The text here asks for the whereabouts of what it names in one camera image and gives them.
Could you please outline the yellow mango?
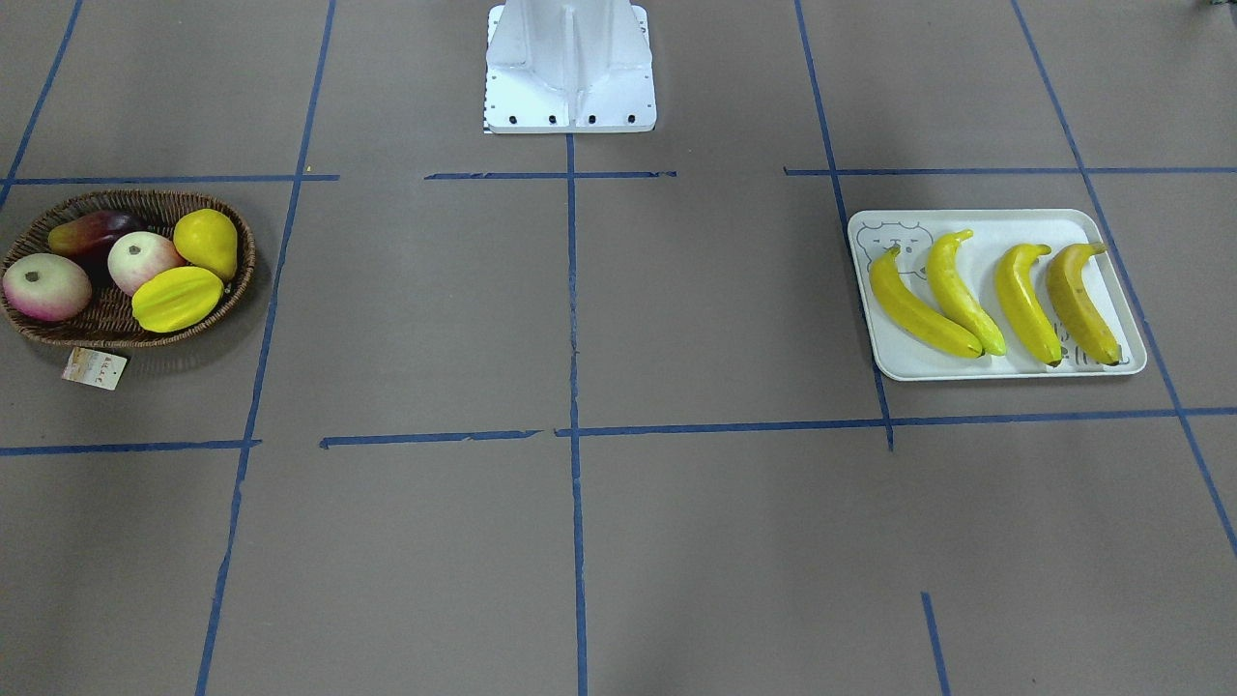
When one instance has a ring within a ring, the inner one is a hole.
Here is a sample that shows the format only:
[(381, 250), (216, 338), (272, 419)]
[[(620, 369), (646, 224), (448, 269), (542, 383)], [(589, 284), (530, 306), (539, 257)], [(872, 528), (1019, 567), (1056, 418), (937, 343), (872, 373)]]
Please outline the yellow mango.
[(216, 308), (224, 283), (212, 269), (177, 266), (142, 283), (131, 299), (139, 326), (155, 334), (172, 334), (203, 321)]

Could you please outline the cream bear plate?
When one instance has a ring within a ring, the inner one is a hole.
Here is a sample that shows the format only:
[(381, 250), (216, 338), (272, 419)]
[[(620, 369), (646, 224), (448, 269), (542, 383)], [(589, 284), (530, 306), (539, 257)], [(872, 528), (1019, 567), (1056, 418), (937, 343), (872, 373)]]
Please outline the cream bear plate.
[[(938, 309), (928, 286), (924, 265), (931, 244), (948, 232), (971, 229), (974, 239), (962, 242), (957, 261), (967, 289), (976, 295), (995, 324), (1004, 333), (1008, 352), (977, 360), (950, 356), (901, 329), (872, 295), (870, 266), (886, 248), (902, 247), (901, 274), (908, 291)], [(854, 257), (860, 295), (875, 363), (897, 382), (941, 382), (941, 380), (1029, 380), (1042, 376), (1137, 375), (1148, 363), (1148, 352), (1136, 316), (1131, 312), (1115, 266), (1105, 253), (1091, 257), (1082, 278), (1097, 312), (1121, 344), (1121, 362), (1107, 366), (1077, 346), (1060, 325), (1047, 294), (1047, 268), (1051, 257), (1071, 244), (1100, 244), (1102, 235), (1091, 216), (1077, 210), (870, 210), (849, 218), (849, 244)], [(995, 265), (1017, 244), (1047, 244), (1044, 255), (1030, 269), (1030, 278), (1043, 309), (1063, 342), (1063, 362), (1050, 366), (1025, 352), (995, 294)]]

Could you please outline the basket paper tag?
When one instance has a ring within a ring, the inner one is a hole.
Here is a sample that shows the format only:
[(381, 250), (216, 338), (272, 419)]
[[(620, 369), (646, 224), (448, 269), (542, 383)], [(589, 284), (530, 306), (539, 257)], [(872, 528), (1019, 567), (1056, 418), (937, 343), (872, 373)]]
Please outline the basket paper tag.
[(106, 354), (92, 347), (72, 347), (61, 371), (61, 378), (75, 384), (88, 384), (101, 391), (114, 392), (127, 370), (129, 360), (121, 354)]

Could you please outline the pink peach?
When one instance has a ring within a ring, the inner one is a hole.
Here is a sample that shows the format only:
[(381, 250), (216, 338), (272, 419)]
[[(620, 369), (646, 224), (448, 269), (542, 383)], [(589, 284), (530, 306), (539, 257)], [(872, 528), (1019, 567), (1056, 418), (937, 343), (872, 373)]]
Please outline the pink peach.
[(16, 312), (40, 321), (66, 321), (84, 312), (93, 286), (79, 265), (56, 253), (31, 253), (4, 273), (5, 299)]

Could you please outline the brown wicker basket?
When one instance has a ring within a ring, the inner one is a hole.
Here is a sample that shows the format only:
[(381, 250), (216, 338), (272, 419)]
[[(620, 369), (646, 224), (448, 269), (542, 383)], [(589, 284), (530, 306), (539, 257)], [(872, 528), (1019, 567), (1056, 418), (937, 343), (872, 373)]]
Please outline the brown wicker basket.
[(2, 316), (9, 326), (19, 334), (57, 347), (98, 347), (98, 349), (143, 349), (160, 347), (181, 342), (210, 330), (238, 305), (242, 304), (247, 286), (251, 286), (259, 265), (257, 247), (251, 225), (228, 202), (200, 192), (167, 189), (101, 189), (87, 192), (49, 206), (40, 216), (25, 225), (22, 232), (14, 235), (14, 241), (6, 244), (6, 256), (2, 269), (16, 263), (30, 253), (49, 252), (47, 244), (49, 230), (61, 223), (71, 223), (96, 210), (116, 210), (134, 213), (152, 225), (153, 232), (171, 239), (174, 224), (182, 216), (197, 210), (216, 210), (228, 216), (238, 230), (238, 269), (231, 281), (225, 283), (221, 299), (212, 313), (195, 325), (177, 333), (148, 333), (141, 329), (131, 312), (131, 300), (124, 292), (116, 289), (108, 279), (106, 286), (96, 283), (90, 303), (84, 312), (66, 321), (40, 321), (17, 312), (9, 300), (2, 299)]

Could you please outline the dark red mango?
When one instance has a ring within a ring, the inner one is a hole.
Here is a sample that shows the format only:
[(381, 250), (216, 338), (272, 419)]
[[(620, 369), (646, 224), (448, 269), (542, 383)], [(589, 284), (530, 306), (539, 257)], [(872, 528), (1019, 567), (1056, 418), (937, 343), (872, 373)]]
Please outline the dark red mango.
[(88, 274), (101, 274), (106, 272), (106, 257), (119, 239), (147, 229), (142, 218), (129, 211), (92, 211), (49, 229), (47, 246), (49, 253), (74, 261)]

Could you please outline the yellow banana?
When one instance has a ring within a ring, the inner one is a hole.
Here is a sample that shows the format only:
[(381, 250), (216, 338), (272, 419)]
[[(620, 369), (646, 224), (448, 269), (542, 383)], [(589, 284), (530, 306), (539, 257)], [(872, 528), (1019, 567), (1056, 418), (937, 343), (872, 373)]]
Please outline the yellow banana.
[(1039, 363), (1056, 368), (1063, 362), (1063, 344), (1032, 281), (1033, 266), (1049, 252), (1051, 247), (1047, 244), (1011, 246), (995, 265), (993, 281), (995, 295), (1025, 352)]
[(893, 244), (870, 266), (871, 289), (880, 308), (903, 331), (936, 351), (962, 360), (983, 357), (986, 351), (972, 331), (933, 309), (905, 286), (897, 263), (901, 252), (901, 244)]
[(1116, 334), (1095, 307), (1084, 278), (1091, 257), (1108, 251), (1105, 244), (1071, 244), (1056, 252), (1047, 274), (1047, 291), (1063, 328), (1084, 354), (1101, 365), (1115, 366), (1123, 359)]
[(936, 239), (927, 257), (927, 279), (945, 316), (975, 334), (985, 354), (1006, 356), (1007, 342), (1003, 331), (978, 303), (957, 269), (959, 248), (964, 241), (972, 239), (974, 234), (974, 230), (967, 227)]

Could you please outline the pale apple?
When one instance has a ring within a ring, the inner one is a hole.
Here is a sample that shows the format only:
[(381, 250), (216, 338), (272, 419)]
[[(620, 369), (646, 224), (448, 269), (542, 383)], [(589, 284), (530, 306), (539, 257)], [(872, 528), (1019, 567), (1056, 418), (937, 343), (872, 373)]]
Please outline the pale apple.
[(146, 230), (122, 235), (106, 253), (106, 272), (129, 297), (156, 274), (186, 265), (171, 239)]

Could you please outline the yellow pear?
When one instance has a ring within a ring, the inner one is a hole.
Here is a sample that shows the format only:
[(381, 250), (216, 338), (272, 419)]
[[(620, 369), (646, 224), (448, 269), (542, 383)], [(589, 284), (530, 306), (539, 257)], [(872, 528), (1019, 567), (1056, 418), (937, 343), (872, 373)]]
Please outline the yellow pear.
[(172, 241), (187, 263), (209, 269), (224, 283), (238, 269), (239, 232), (223, 211), (197, 210), (174, 224)]

